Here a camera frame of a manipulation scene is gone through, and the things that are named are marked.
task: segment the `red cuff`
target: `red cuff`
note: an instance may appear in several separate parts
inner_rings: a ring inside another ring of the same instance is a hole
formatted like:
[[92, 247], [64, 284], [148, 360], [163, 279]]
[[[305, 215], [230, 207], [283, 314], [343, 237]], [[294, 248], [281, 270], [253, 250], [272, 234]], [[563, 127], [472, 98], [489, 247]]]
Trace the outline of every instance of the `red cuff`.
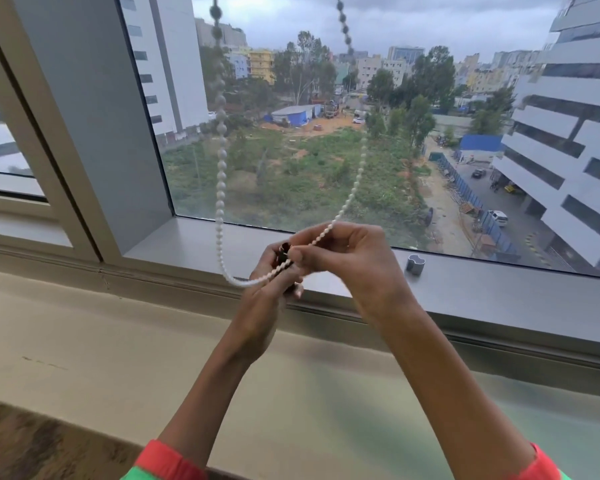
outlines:
[[524, 472], [512, 480], [560, 480], [560, 470], [551, 458], [545, 455], [537, 445], [531, 443], [531, 446], [536, 450], [536, 459]]
[[207, 480], [204, 470], [158, 440], [151, 440], [147, 444], [135, 466], [160, 480]]

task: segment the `green field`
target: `green field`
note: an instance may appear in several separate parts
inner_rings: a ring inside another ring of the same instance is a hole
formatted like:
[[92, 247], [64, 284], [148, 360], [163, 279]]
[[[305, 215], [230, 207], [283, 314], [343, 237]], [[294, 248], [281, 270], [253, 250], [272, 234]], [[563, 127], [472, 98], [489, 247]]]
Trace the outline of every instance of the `green field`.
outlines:
[[[314, 137], [263, 128], [234, 132], [225, 220], [289, 231], [331, 220], [355, 179], [360, 138], [350, 128]], [[179, 215], [214, 218], [217, 145], [210, 140], [162, 154]], [[398, 137], [384, 136], [368, 146], [365, 176], [345, 219], [381, 225], [393, 246], [426, 249], [416, 177], [427, 167], [407, 171], [413, 152]]]

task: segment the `person's right hand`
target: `person's right hand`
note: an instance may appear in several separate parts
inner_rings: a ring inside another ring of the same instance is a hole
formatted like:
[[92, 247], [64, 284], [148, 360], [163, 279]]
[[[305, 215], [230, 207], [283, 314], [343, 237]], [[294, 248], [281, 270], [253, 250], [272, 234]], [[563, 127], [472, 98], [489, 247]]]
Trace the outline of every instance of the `person's right hand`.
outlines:
[[377, 326], [415, 302], [382, 227], [338, 222], [317, 246], [309, 246], [328, 223], [289, 239], [288, 257], [304, 274], [330, 271], [347, 286], [364, 320]]

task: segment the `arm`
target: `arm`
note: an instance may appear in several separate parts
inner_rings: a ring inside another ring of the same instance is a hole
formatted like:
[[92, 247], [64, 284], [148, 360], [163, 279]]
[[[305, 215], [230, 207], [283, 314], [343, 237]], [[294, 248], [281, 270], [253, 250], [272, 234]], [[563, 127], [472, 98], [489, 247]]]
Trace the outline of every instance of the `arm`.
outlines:
[[[274, 266], [280, 243], [268, 247], [250, 279]], [[202, 480], [203, 469], [216, 441], [240, 380], [267, 349], [275, 332], [285, 291], [302, 293], [300, 270], [282, 271], [272, 281], [249, 288], [238, 313], [200, 371], [198, 379], [157, 441], [149, 443], [125, 477], [127, 480]]]
[[409, 380], [456, 480], [508, 480], [527, 470], [536, 460], [534, 447], [483, 393], [419, 306], [382, 229], [339, 223], [323, 247], [307, 246], [323, 229], [293, 236], [289, 257], [304, 273], [330, 271], [346, 284], [360, 315], [380, 332]]

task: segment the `cloud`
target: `cloud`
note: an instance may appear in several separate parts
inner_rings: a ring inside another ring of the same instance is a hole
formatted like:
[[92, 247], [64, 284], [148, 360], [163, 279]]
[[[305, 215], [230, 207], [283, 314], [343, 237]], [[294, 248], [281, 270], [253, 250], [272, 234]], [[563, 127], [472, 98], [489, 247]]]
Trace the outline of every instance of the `cloud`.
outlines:
[[[391, 45], [446, 45], [456, 60], [480, 52], [544, 45], [560, 0], [343, 0], [353, 46], [387, 55]], [[193, 0], [210, 20], [211, 0]], [[300, 30], [344, 52], [336, 0], [219, 0], [223, 21], [243, 29], [252, 47], [284, 48]]]

